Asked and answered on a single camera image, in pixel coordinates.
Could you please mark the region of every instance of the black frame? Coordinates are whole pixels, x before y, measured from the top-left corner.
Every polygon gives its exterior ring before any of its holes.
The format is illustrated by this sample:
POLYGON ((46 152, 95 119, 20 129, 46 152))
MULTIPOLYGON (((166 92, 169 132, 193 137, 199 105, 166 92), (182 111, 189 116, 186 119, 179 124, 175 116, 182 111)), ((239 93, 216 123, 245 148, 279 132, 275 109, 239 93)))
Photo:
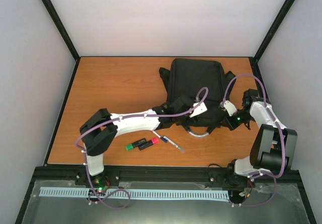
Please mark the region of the black frame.
MULTIPOLYGON (((276 16, 272 26, 267 32, 263 42, 261 43, 257 53, 254 57, 249 57, 249 61, 251 64, 251 68, 253 74, 258 77, 263 83, 263 78, 259 69, 258 62, 271 42, 274 34, 277 32, 279 26, 281 25, 283 19, 287 15, 287 12, 293 5, 295 0, 285 0, 282 8, 280 9, 278 15, 276 16)), ((36 180, 75 180, 79 182, 79 184, 86 184, 85 179, 85 170, 82 165, 50 165, 47 164, 48 157, 54 142, 54 139, 57 134, 58 126, 63 114, 63 111, 66 106, 67 98, 79 65, 79 61, 81 57, 77 53, 62 21, 59 18, 57 11, 55 10, 52 2, 50 0, 42 0, 45 8, 50 14, 54 24, 56 25, 58 31, 60 32, 64 42, 66 43, 70 53, 75 59, 75 67, 72 72, 72 76, 70 78, 68 88, 62 103, 62 107, 59 113, 59 117, 54 129, 54 133, 52 135, 52 139, 50 141, 50 145, 46 154, 46 158, 44 161, 44 165, 41 167, 36 167, 34 174, 31 178, 29 187, 26 192, 25 199, 22 203, 21 209, 19 211, 18 217, 16 219, 16 224, 22 223, 30 195, 32 193, 34 184, 36 180)), ((260 96, 263 96, 262 89, 259 84, 256 82, 257 88, 259 90, 260 96)), ((156 182, 195 182, 202 183, 205 185, 209 185, 211 187, 219 187, 226 190, 235 190, 236 188, 232 188, 227 186, 222 180, 223 176, 225 176, 226 168, 197 168, 197 167, 127 167, 127 166, 106 166, 108 170, 108 176, 111 179, 112 185, 118 185, 119 181, 156 181, 156 182)), ((273 183, 273 180, 269 177, 264 176, 260 179, 260 182, 273 183)), ((314 218, 310 203, 308 201, 306 191, 301 179, 301 176, 298 171, 290 171, 285 173, 280 179, 277 179, 278 183, 294 183, 297 184, 308 219, 310 223, 316 223, 314 218)))

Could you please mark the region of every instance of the wooden tabletop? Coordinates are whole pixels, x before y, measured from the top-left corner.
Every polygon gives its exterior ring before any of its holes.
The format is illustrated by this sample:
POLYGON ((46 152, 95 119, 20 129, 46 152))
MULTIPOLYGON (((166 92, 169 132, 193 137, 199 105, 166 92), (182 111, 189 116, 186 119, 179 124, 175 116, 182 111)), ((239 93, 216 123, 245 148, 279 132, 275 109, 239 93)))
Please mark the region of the wooden tabletop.
MULTIPOLYGON (((225 72, 235 75, 252 74, 248 58, 194 57, 219 61, 225 72)), ((145 111, 165 102, 167 94, 158 69, 170 69, 175 57, 82 57, 68 97, 68 101, 49 156, 50 164, 81 164, 83 155, 74 143, 79 128, 95 112, 107 108, 110 113, 145 111)), ((241 108, 244 91, 256 89, 252 78, 239 78, 230 101, 241 108)), ((193 128, 202 133, 205 128, 193 128)), ((196 138, 181 126, 158 131, 186 150, 182 153, 169 143, 159 141, 143 151, 126 151, 125 146, 138 139, 155 137, 150 131, 121 135, 113 140, 104 153, 106 165, 145 166, 207 166, 217 163, 226 166, 233 159, 249 155, 258 132, 251 122, 251 130, 240 126, 234 131, 217 128, 210 136, 196 138)))

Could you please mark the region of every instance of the gray wall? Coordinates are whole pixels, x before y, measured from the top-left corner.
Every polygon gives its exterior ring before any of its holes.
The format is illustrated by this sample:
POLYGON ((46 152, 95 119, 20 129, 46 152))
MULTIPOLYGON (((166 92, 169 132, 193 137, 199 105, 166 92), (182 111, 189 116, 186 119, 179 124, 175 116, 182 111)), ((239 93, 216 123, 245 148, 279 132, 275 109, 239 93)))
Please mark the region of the gray wall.
POLYGON ((52 1, 83 56, 253 56, 284 2, 52 1))
POLYGON ((42 165, 74 60, 40 0, 0 0, 0 217, 42 165))
POLYGON ((293 169, 322 223, 322 0, 296 0, 259 65, 274 111, 298 133, 293 169))

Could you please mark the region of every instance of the red marker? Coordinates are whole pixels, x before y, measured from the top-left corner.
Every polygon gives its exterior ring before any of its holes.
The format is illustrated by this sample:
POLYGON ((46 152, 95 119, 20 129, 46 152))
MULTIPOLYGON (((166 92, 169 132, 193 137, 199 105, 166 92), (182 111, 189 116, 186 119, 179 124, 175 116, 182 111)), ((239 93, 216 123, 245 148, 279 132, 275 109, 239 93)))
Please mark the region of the red marker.
POLYGON ((139 150, 143 150, 147 147, 150 147, 150 146, 156 144, 157 142, 159 142, 159 139, 157 137, 155 137, 155 138, 149 140, 148 142, 145 142, 145 143, 139 145, 139 150))

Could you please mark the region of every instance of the black backpack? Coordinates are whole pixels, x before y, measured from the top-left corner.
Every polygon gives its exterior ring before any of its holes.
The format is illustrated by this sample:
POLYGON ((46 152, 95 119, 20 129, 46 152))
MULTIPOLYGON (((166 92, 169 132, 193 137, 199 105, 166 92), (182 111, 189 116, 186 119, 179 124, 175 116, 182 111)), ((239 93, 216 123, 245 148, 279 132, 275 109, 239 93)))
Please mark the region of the black backpack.
MULTIPOLYGON (((171 70, 161 67, 159 73, 168 93, 168 103, 172 103, 180 96, 187 96, 195 100, 202 87, 209 89, 205 100, 207 111, 192 118, 185 118, 184 122, 181 121, 178 125, 182 125, 188 132, 192 132, 190 126, 208 127, 208 134, 216 127, 221 126, 225 112, 219 104, 228 83, 235 77, 232 72, 229 71, 225 74, 222 65, 217 61, 177 58, 172 62, 171 70)), ((233 84, 228 90, 227 100, 229 100, 232 87, 233 84)))

